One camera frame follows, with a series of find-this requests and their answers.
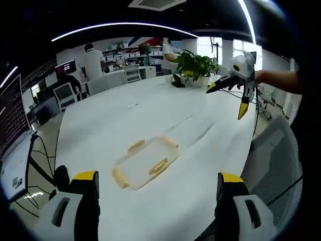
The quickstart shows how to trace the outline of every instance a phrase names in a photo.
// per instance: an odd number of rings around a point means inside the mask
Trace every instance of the white pot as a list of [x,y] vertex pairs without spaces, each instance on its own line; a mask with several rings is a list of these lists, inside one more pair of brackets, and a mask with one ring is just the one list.
[[202,87],[207,87],[209,84],[209,77],[200,77],[198,80],[193,81],[193,78],[190,78],[190,84],[194,88],[202,88]]

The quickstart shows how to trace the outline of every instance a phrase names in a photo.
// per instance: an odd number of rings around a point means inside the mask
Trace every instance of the hand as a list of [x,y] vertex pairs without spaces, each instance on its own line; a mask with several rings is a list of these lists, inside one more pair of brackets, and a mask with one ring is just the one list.
[[[254,79],[255,84],[258,85],[258,84],[262,83],[262,74],[263,74],[263,70],[259,70],[259,71],[256,71],[256,72],[255,72],[255,79]],[[244,85],[244,82],[243,82],[243,80],[240,78],[236,84],[230,85],[230,86],[228,87],[228,90],[231,90],[235,85],[236,85],[236,87],[237,87],[238,89],[240,89],[240,87],[241,87],[242,85]]]

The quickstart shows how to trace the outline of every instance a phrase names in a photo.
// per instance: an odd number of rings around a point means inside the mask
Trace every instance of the ceiling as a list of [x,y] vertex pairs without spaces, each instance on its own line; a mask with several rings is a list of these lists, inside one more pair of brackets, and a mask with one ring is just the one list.
[[[245,0],[257,44],[286,57],[293,56],[291,32],[285,22],[265,9],[259,0]],[[6,9],[2,19],[0,76],[3,78],[13,66],[26,76],[40,65],[55,58],[67,48],[88,42],[116,37],[173,37],[191,38],[176,31],[147,26],[109,26],[75,33],[55,42],[51,39],[79,28],[113,22],[143,22],[169,26],[198,36],[222,35],[251,41],[244,13],[237,0],[187,0],[162,12],[128,8],[132,0],[80,1],[23,1],[20,8]],[[285,1],[278,1],[285,8]]]

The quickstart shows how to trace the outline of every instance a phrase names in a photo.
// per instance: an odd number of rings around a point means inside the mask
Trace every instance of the window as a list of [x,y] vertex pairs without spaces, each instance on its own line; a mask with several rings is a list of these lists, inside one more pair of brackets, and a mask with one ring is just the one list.
[[208,56],[210,58],[216,58],[216,47],[213,46],[213,52],[212,52],[212,46],[211,46],[211,38],[212,43],[219,44],[218,47],[218,63],[222,64],[222,58],[223,58],[223,48],[222,48],[222,38],[216,38],[216,37],[199,37],[197,39],[197,54],[201,56]]
[[40,92],[39,85],[36,84],[36,85],[32,86],[31,91],[32,91],[32,96],[37,97],[37,93]]
[[263,61],[262,61],[262,47],[261,46],[234,39],[233,40],[233,57],[238,56],[238,55],[243,55],[243,51],[247,51],[247,52],[256,51],[255,70],[262,69]]

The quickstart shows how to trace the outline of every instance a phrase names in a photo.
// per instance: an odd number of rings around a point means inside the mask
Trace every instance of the floor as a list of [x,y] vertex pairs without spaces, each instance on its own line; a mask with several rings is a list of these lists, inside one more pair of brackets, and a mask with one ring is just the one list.
[[[279,107],[269,106],[268,109],[272,113],[272,117],[282,114],[282,111]],[[53,156],[55,155],[56,141],[62,118],[63,113],[60,113],[43,126],[35,127],[38,130],[38,135],[43,138],[47,148],[48,155],[50,156],[49,163],[52,170],[54,170],[55,158]],[[253,138],[259,135],[269,125],[269,122],[270,120],[267,120],[266,116],[259,114],[256,131]],[[43,153],[45,152],[44,147],[39,139],[36,140],[33,150],[39,150]],[[50,175],[50,168],[47,158],[38,152],[32,152],[32,157],[43,168],[43,170]],[[46,181],[31,165],[29,167],[28,186],[38,186],[39,188],[30,187],[29,194],[20,198],[17,202],[25,209],[39,216],[40,209],[48,202],[49,193],[54,190],[54,187],[48,181]],[[32,214],[23,210],[16,203],[13,203],[11,208],[18,213],[22,221],[29,228],[32,228],[38,220],[36,216],[33,216]]]

